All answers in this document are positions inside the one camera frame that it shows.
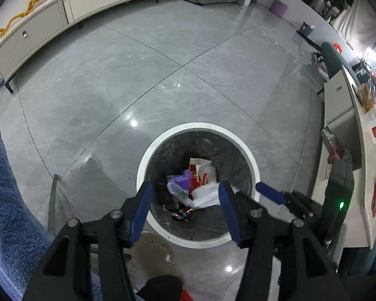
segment metal bolt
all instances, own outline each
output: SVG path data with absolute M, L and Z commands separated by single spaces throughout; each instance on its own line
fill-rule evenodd
M 67 224 L 69 227 L 74 228 L 75 226 L 78 225 L 78 222 L 79 221 L 76 218 L 71 218 L 71 220 L 69 220 Z
M 296 219 L 294 220 L 294 225 L 295 225 L 296 227 L 298 227 L 298 228 L 301 228 L 302 226 L 304 226 L 304 221 L 301 220 L 301 219 L 299 219 L 299 218 L 296 218 Z
M 113 211 L 110 213 L 110 216 L 111 216 L 112 218 L 120 218 L 122 214 L 123 214 L 123 212 L 122 212 L 121 210 L 119 210 L 119 209 L 115 209 L 115 210 L 113 210 Z
M 263 212 L 262 208 L 253 209 L 249 212 L 249 215 L 251 215 L 252 217 L 255 217 L 255 218 L 259 218 L 259 217 L 262 216 L 262 212 Z

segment trash bag liner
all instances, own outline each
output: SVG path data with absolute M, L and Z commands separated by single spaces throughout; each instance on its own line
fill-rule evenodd
M 145 172 L 145 180 L 155 189 L 151 213 L 166 231 L 186 240 L 207 241 L 228 232 L 221 207 L 211 206 L 195 211 L 189 221 L 176 221 L 163 208 L 170 199 L 167 175 L 182 174 L 188 169 L 190 158 L 212 161 L 217 181 L 228 181 L 241 192 L 251 195 L 250 165 L 241 151 L 228 139 L 208 131 L 195 130 L 179 133 L 165 140 L 153 153 Z

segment white curtain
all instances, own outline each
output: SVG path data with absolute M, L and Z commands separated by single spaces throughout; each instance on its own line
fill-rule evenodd
M 367 0 L 354 0 L 330 23 L 359 58 L 365 57 L 368 46 L 376 43 L 376 13 Z

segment tile floor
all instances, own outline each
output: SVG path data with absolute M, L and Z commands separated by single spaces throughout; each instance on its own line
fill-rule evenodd
M 262 181 L 306 193 L 323 109 L 310 52 L 295 28 L 257 4 L 137 0 L 91 17 L 34 55 L 13 95 L 0 92 L 2 136 L 26 205 L 47 223 L 57 173 L 57 228 L 70 217 L 102 217 L 135 194 L 148 146 L 193 121 L 241 138 Z M 233 299 L 245 250 L 232 242 L 173 249 L 195 301 Z M 270 300 L 278 261 L 273 267 Z

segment blue blanket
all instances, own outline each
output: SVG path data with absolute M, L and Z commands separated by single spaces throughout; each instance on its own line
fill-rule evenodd
M 0 134 L 0 284 L 13 301 L 22 299 L 52 239 L 22 201 Z M 100 300 L 98 277 L 92 280 Z

